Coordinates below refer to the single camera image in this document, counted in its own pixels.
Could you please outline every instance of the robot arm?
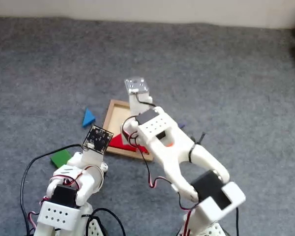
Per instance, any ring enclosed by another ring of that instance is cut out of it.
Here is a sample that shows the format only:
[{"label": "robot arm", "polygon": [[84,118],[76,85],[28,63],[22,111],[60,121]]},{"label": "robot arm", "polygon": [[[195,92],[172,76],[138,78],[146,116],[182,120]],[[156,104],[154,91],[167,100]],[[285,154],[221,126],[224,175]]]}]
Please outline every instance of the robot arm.
[{"label": "robot arm", "polygon": [[[93,126],[84,143],[83,153],[76,152],[66,165],[57,169],[50,179],[46,201],[38,216],[35,236],[85,235],[88,218],[92,213],[88,198],[98,192],[103,185],[104,173],[108,166],[103,162],[103,154],[113,134]],[[96,219],[90,224],[89,232],[102,236]]]},{"label": "robot arm", "polygon": [[[245,195],[234,182],[229,182],[226,168],[203,146],[195,144],[161,107],[146,107],[142,103],[144,100],[131,99],[140,97],[139,94],[149,98],[144,79],[132,78],[125,83],[130,108],[135,108],[138,113],[131,111],[137,116],[129,119],[123,127],[128,133],[137,132],[136,143],[153,154],[173,189],[184,198],[199,203],[188,220],[188,228],[193,235],[198,235],[243,203]],[[208,171],[190,184],[180,172],[179,164],[184,161]]]}]

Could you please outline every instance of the green block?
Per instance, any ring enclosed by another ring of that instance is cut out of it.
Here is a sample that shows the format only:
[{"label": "green block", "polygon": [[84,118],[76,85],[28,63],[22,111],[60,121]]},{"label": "green block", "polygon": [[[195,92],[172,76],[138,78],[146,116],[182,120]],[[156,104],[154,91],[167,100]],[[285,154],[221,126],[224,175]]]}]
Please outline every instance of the green block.
[{"label": "green block", "polygon": [[53,164],[60,168],[61,166],[67,164],[68,160],[71,158],[71,154],[67,150],[62,150],[56,152],[54,155],[50,157],[50,160]]}]

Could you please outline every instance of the gray carpet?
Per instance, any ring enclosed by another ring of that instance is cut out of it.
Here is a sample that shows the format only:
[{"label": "gray carpet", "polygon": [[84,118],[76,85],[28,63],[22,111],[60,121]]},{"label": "gray carpet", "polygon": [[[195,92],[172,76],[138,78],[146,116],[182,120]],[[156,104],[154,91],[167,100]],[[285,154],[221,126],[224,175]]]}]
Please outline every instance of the gray carpet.
[{"label": "gray carpet", "polygon": [[[135,75],[188,135],[207,133],[203,145],[247,196],[240,235],[295,235],[294,51],[289,30],[0,18],[0,236],[25,234],[18,201],[29,161],[80,143],[85,108],[102,125],[110,99],[127,100],[123,79]],[[114,211],[129,236],[173,236],[183,212],[170,186],[149,189],[142,161],[105,160],[93,207]],[[39,210],[54,170],[49,158],[34,164],[27,210]],[[188,163],[182,170],[188,180],[203,172]],[[99,215],[120,235],[114,219]],[[236,235],[234,212],[221,224]]]}]

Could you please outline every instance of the triangle piece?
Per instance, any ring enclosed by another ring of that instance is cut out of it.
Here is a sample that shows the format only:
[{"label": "triangle piece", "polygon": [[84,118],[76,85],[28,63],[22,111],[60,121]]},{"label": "triangle piece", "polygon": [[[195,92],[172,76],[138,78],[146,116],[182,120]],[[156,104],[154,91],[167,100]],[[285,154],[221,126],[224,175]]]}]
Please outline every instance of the triangle piece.
[{"label": "triangle piece", "polygon": [[[133,151],[135,152],[136,151],[136,148],[131,146],[131,145],[124,145],[122,143],[122,137],[121,137],[121,134],[118,134],[116,135],[115,137],[113,137],[109,143],[110,147],[113,147],[113,148],[119,148],[119,149],[122,149],[122,150],[128,150],[128,151]],[[140,150],[144,153],[148,153],[148,151],[145,149],[145,147],[142,147],[142,146],[139,146]]]},{"label": "triangle piece", "polygon": [[92,114],[92,112],[87,108],[85,110],[85,115],[84,115],[84,120],[83,120],[83,127],[88,126],[89,124],[91,124],[93,121],[95,121],[96,118],[95,116]]}]

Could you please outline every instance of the wooden tray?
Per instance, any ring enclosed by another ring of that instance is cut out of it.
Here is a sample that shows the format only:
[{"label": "wooden tray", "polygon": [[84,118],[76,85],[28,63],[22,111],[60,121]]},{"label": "wooden tray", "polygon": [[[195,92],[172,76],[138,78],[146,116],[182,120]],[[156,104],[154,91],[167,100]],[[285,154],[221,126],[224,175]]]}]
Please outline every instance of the wooden tray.
[{"label": "wooden tray", "polygon": [[[104,121],[103,128],[114,133],[114,136],[120,134],[120,125],[130,116],[129,103],[119,100],[110,100],[106,118]],[[108,147],[107,151],[130,156],[138,159],[142,159],[139,152],[133,152],[128,150],[119,149],[116,147]],[[151,154],[143,154],[147,161],[152,161],[153,156]]]}]

